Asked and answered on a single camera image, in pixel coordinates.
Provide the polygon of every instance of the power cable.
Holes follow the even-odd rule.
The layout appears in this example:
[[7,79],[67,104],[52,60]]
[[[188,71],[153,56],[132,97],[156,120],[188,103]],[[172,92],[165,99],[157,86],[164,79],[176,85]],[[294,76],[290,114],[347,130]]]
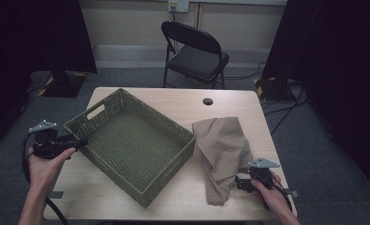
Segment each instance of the power cable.
[[272,113],[278,113],[278,112],[282,112],[282,111],[285,111],[285,110],[289,110],[290,108],[292,108],[292,107],[296,107],[296,106],[300,106],[300,105],[303,105],[303,104],[305,104],[305,102],[307,102],[308,101],[308,97],[304,100],[304,101],[302,101],[301,103],[298,103],[298,104],[296,104],[296,105],[291,105],[291,106],[289,106],[289,107],[286,107],[286,108],[283,108],[283,109],[279,109],[279,110],[274,110],[274,111],[271,111],[271,112],[267,112],[267,113],[265,113],[264,115],[268,115],[268,114],[272,114]]
[[[172,19],[176,22],[176,7],[170,7],[170,12],[172,13]],[[175,53],[178,52],[178,42],[176,40],[173,41],[173,49]]]
[[36,87],[36,88],[33,88],[32,90],[30,90],[30,91],[27,91],[26,92],[26,94],[30,94],[30,93],[32,93],[32,92],[34,92],[34,91],[36,91],[36,90],[38,90],[40,87],[42,87],[42,86],[44,86],[45,85],[45,83],[47,83],[48,82],[48,80],[50,79],[50,77],[51,77],[51,72],[50,72],[50,74],[48,75],[48,77],[47,77],[47,79],[45,80],[45,82],[43,82],[41,85],[39,85],[38,87]]
[[267,101],[267,102],[260,103],[260,106],[263,106],[262,109],[265,111],[267,107],[271,105],[276,105],[276,104],[292,104],[292,102],[290,101]]
[[251,75],[244,76],[244,77],[225,77],[225,80],[226,80],[226,81],[239,81],[239,80],[243,80],[243,79],[247,79],[247,78],[251,78],[251,77],[253,77],[253,76],[256,76],[256,75],[258,75],[258,74],[260,74],[260,73],[263,73],[263,71],[259,71],[259,70],[260,70],[260,66],[261,66],[262,64],[265,64],[265,63],[266,63],[266,62],[261,62],[261,63],[259,63],[257,71],[256,71],[256,72],[254,72],[254,73],[253,73],[253,74],[251,74]]
[[281,118],[281,120],[278,122],[278,124],[275,126],[275,128],[273,129],[273,131],[270,133],[270,135],[273,135],[275,133],[275,131],[278,129],[278,127],[281,125],[281,123],[284,121],[284,119],[289,115],[289,113],[293,110],[293,106],[289,108],[289,110],[287,111],[287,113],[283,116],[283,118]]

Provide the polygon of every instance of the chair seat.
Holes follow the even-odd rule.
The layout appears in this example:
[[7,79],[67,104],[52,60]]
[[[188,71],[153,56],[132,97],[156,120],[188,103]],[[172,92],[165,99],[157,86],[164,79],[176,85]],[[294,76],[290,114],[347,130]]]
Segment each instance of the chair seat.
[[[229,62],[229,55],[222,52],[222,68]],[[169,61],[168,67],[179,73],[188,73],[211,82],[218,70],[219,59],[216,54],[184,46]]]

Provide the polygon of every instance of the wall baseboard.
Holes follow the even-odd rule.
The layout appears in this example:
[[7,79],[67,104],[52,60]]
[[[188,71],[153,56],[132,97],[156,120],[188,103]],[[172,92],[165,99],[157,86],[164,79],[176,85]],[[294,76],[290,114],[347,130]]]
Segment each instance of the wall baseboard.
[[[165,46],[96,45],[93,51],[97,68],[163,68],[165,65]],[[230,56],[228,68],[257,68],[266,62],[270,49],[224,51]]]

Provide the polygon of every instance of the hole in table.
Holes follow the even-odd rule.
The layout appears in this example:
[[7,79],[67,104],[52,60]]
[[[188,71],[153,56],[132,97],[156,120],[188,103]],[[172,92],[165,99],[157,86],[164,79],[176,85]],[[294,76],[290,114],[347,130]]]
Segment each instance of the hole in table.
[[208,98],[208,97],[206,97],[203,101],[202,101],[202,103],[204,103],[204,105],[212,105],[212,104],[214,104],[214,101],[212,100],[212,99],[210,99],[210,98]]

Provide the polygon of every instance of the wrist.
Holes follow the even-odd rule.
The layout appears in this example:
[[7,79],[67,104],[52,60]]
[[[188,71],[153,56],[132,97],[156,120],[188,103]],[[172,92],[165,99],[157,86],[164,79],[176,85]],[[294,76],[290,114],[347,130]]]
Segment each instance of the wrist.
[[32,195],[37,198],[45,199],[48,196],[48,191],[42,186],[32,185],[29,188],[28,195]]

